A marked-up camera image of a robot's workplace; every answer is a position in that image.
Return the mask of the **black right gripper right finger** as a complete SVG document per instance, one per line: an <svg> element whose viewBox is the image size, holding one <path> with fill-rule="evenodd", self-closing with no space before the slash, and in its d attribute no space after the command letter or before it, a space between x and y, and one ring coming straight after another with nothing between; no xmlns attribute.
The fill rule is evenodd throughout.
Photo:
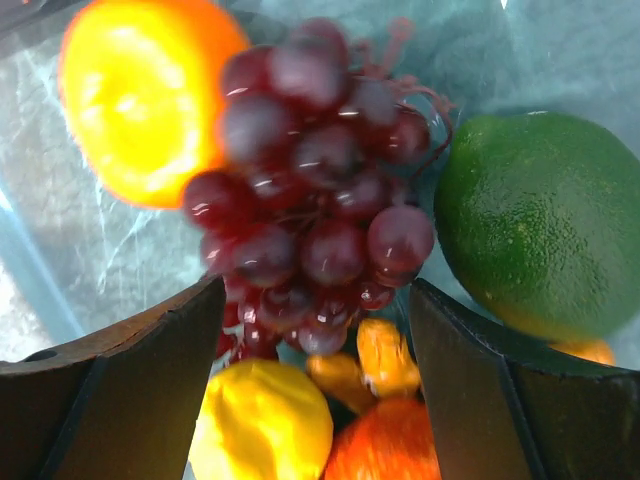
<svg viewBox="0 0 640 480"><path fill-rule="evenodd" d="M446 479L635 479L639 374L567 355L425 280L409 323Z"/></svg>

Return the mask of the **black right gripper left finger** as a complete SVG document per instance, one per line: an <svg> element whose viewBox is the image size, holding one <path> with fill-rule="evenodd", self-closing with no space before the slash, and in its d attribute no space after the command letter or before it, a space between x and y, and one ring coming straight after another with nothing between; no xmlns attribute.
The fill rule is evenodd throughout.
<svg viewBox="0 0 640 480"><path fill-rule="evenodd" d="M225 303L204 279L77 340L1 366L5 479L179 479Z"/></svg>

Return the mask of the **red grape bunch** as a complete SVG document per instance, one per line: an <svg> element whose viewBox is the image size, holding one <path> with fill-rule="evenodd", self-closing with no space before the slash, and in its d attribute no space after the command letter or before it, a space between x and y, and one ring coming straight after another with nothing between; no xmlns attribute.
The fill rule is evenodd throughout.
<svg viewBox="0 0 640 480"><path fill-rule="evenodd" d="M375 56L369 41L315 17L224 63L224 162L181 195L203 233L206 273L224 282L224 362L276 359L284 342L341 350L350 326L391 303L430 255L414 182L446 143L410 98L428 97L439 116L450 103L394 73L413 30L394 20Z"/></svg>

